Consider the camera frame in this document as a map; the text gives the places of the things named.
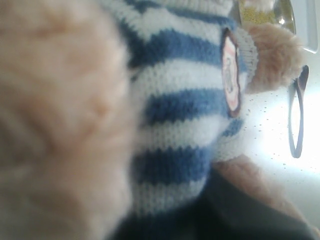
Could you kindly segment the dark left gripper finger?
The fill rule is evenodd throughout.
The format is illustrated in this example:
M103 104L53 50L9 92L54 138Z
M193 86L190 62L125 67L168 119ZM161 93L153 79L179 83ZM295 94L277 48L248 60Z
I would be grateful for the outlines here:
M316 240L307 223L260 203L212 172L199 198L177 210L131 215L114 240Z

